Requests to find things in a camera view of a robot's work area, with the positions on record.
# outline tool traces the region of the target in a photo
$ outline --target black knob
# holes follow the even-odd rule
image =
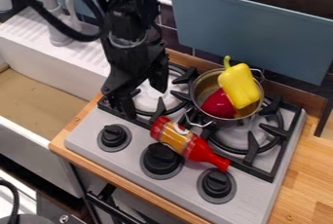
[[[169,174],[181,163],[181,157],[162,143],[148,146],[143,158],[143,165],[154,174]]]
[[[118,147],[122,145],[126,139],[125,130],[117,125],[105,126],[103,129],[101,141],[106,147]]]
[[[228,196],[232,190],[232,183],[227,174],[214,170],[203,179],[203,190],[215,199]]]

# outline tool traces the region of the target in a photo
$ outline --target black burner grate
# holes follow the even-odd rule
[[[175,78],[172,81],[172,83],[175,85],[187,84],[187,85],[189,85],[189,89],[192,85],[192,82],[198,77],[197,69],[194,67],[191,67],[188,70],[184,70],[184,68],[182,68],[178,65],[170,64],[169,69],[180,74],[180,76]],[[132,93],[132,97],[135,97],[139,93],[140,93],[140,89],[136,89]],[[191,104],[191,97],[189,96],[188,93],[182,93],[182,92],[177,92],[177,91],[170,91],[170,93],[180,100],[180,103],[178,105],[176,105],[172,109],[167,110],[163,99],[160,97],[155,112],[148,112],[148,111],[142,111],[142,110],[136,109],[137,114],[136,114],[136,118],[134,118],[134,119],[128,118],[127,115],[124,112],[121,112],[119,109],[112,108],[110,103],[108,102],[108,99],[105,96],[98,102],[97,106],[99,109],[101,109],[103,111],[106,111],[106,112],[113,114],[117,117],[120,117],[122,119],[126,119],[127,121],[130,121],[147,130],[150,130],[151,125],[160,116],[170,115],[172,113],[179,111],[180,109],[182,109],[184,107],[187,107],[188,104]],[[150,119],[142,118],[141,116],[150,117]]]
[[[283,118],[278,110],[279,108],[284,108],[286,110],[295,113],[291,125],[287,131],[283,127]],[[213,148],[216,154],[231,160],[233,167],[245,171],[249,174],[252,174],[265,181],[273,182],[278,172],[278,168],[282,161],[285,150],[288,146],[290,136],[294,132],[296,124],[301,115],[301,111],[302,111],[301,107],[290,103],[286,103],[281,100],[281,97],[276,97],[271,104],[264,107],[262,111],[259,113],[259,115],[261,116],[276,115],[278,126],[273,127],[265,124],[259,125],[259,127],[262,130],[266,131],[267,133],[269,133],[274,137],[268,144],[262,147],[259,146],[258,141],[256,140],[255,136],[251,131],[248,133],[247,150],[235,149],[233,147],[223,144],[214,135],[216,132],[215,129],[204,130],[202,136],[204,135],[204,138],[208,140],[210,146]],[[276,145],[279,145],[280,149],[278,151],[276,160],[274,162],[271,171],[265,171],[253,165],[254,160],[259,154],[271,150]]]

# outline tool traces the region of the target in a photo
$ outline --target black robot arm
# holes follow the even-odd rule
[[[132,98],[135,89],[146,79],[156,90],[167,89],[168,56],[162,38],[153,42],[147,39],[151,28],[161,35],[155,19],[160,13],[156,0],[83,0],[98,21],[99,32],[86,35],[75,31],[50,14],[36,0],[22,0],[36,10],[49,24],[63,34],[89,42],[101,40],[111,72],[101,91],[103,101],[117,108],[128,118],[136,117]]]

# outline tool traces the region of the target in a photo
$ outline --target hot sauce bottle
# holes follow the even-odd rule
[[[166,116],[155,121],[150,135],[190,161],[211,163],[222,172],[225,172],[230,164],[230,160],[215,155],[204,139]]]

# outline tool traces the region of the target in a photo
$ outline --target pot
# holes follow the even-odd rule
[[[190,108],[186,111],[185,117],[187,122],[191,126],[196,126],[200,128],[205,128],[207,126],[215,126],[217,128],[221,127],[229,127],[233,126],[235,124],[242,125],[245,122],[248,122],[251,120],[255,114],[262,108],[262,104],[264,101],[264,90],[261,86],[261,83],[265,80],[264,74],[259,69],[253,69],[251,68],[252,72],[258,72],[260,74],[260,82],[253,78],[255,81],[256,86],[258,87],[258,90],[260,92],[260,99],[259,101],[245,107],[244,109],[238,111],[238,114],[233,119],[225,119],[225,118],[218,118],[213,115],[210,115],[206,112],[204,112],[201,109],[201,106],[203,105],[204,101],[214,92],[216,92],[220,86],[217,82],[217,77],[221,74],[221,72],[225,71],[224,68],[218,68],[213,69],[210,71],[205,72],[201,76],[199,76],[192,84],[190,88],[190,97],[194,103],[194,108],[196,108],[200,112],[200,116],[202,119],[203,125],[192,123],[190,121],[190,118],[188,116],[188,113],[193,110],[193,108]]]

